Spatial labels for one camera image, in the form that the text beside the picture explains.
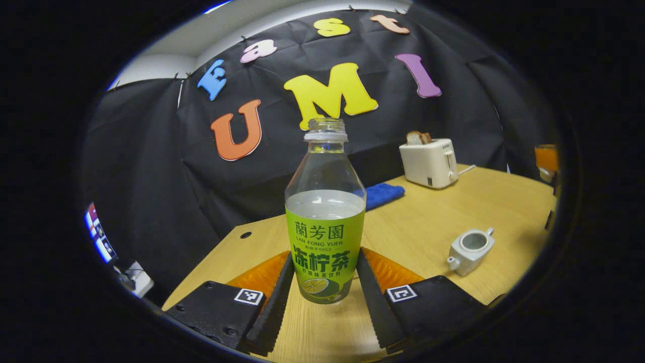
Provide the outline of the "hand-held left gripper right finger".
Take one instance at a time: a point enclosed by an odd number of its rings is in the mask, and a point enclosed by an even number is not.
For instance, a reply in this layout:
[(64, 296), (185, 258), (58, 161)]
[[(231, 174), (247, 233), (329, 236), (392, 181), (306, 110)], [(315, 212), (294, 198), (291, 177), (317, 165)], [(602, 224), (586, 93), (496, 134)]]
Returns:
[(446, 276), (423, 278), (368, 248), (361, 248), (356, 267), (378, 345), (387, 353), (445, 340), (487, 311)]

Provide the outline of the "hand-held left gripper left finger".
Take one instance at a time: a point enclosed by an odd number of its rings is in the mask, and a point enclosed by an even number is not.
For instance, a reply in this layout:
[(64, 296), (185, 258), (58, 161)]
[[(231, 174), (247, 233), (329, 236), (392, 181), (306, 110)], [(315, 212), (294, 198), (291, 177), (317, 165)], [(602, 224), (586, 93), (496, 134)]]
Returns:
[(205, 281), (167, 310), (197, 333), (242, 353), (274, 351), (294, 274), (290, 251), (228, 283)]

